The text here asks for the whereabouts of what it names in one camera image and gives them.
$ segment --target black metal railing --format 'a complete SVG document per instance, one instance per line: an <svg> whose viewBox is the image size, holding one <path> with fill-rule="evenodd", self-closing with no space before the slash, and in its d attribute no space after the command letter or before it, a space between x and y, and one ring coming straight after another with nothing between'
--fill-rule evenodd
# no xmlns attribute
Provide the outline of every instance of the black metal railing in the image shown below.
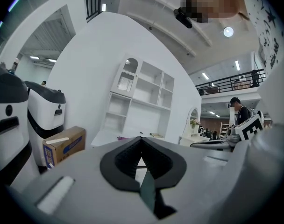
<svg viewBox="0 0 284 224"><path fill-rule="evenodd" d="M87 17L86 19L90 19L93 16L97 16L101 13L101 0L86 0L86 10L87 10Z"/></svg>
<svg viewBox="0 0 284 224"><path fill-rule="evenodd" d="M258 87L265 79L264 69L253 70L235 76L196 85L200 95L209 95L228 91Z"/></svg>

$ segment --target ceiling light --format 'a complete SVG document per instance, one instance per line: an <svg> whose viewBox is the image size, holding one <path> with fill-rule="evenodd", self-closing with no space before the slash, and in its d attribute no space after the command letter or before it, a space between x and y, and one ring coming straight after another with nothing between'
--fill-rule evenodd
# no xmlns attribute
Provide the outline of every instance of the ceiling light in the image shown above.
<svg viewBox="0 0 284 224"><path fill-rule="evenodd" d="M0 27L2 26L2 24L3 24L3 22L2 22L2 21L0 21Z"/></svg>
<svg viewBox="0 0 284 224"><path fill-rule="evenodd" d="M240 65L238 61L235 61L235 65L236 65L237 70L240 70Z"/></svg>
<svg viewBox="0 0 284 224"><path fill-rule="evenodd" d="M103 6L102 6L101 10L105 12L105 11L106 11L106 8L107 8L106 3L103 3Z"/></svg>
<svg viewBox="0 0 284 224"><path fill-rule="evenodd" d="M8 11L10 12L12 10L12 8L17 4L19 0L14 0L13 3L10 5L10 7L8 8Z"/></svg>
<svg viewBox="0 0 284 224"><path fill-rule="evenodd" d="M205 77L205 79L209 80L209 78L207 77L205 73L202 73L202 75Z"/></svg>
<svg viewBox="0 0 284 224"><path fill-rule="evenodd" d="M224 36L231 37L234 34L234 30L231 27L224 28Z"/></svg>

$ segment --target round ceiling light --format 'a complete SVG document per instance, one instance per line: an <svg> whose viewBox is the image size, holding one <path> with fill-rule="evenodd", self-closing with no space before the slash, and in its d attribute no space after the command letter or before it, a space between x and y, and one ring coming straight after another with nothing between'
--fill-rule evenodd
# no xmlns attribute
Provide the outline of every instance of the round ceiling light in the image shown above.
<svg viewBox="0 0 284 224"><path fill-rule="evenodd" d="M231 37L234 34L234 30L231 27L224 28L224 36Z"/></svg>

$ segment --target white cabinet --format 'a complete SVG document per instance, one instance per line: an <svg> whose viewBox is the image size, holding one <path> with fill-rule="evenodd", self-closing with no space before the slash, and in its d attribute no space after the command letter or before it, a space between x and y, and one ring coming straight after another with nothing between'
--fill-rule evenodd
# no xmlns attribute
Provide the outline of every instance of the white cabinet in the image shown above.
<svg viewBox="0 0 284 224"><path fill-rule="evenodd" d="M166 135L174 78L138 57L125 55L116 74L102 125L110 137Z"/></svg>
<svg viewBox="0 0 284 224"><path fill-rule="evenodd" d="M141 66L140 58L126 54L117 71L111 91L132 98Z"/></svg>

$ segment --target person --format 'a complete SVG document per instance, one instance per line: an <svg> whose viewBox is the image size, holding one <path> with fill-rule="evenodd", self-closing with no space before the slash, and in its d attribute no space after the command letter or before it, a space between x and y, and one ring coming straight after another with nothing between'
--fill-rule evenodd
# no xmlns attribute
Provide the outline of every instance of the person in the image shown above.
<svg viewBox="0 0 284 224"><path fill-rule="evenodd" d="M234 107L234 111L238 111L237 124L240 125L251 117L251 113L246 106L241 104L241 101L237 97L233 97L230 100L230 106Z"/></svg>
<svg viewBox="0 0 284 224"><path fill-rule="evenodd" d="M217 140L217 131L213 132L213 140Z"/></svg>
<svg viewBox="0 0 284 224"><path fill-rule="evenodd" d="M197 22L227 19L238 15L250 21L256 30L258 56L266 75L284 63L284 25L267 0L182 0L185 15Z"/></svg>

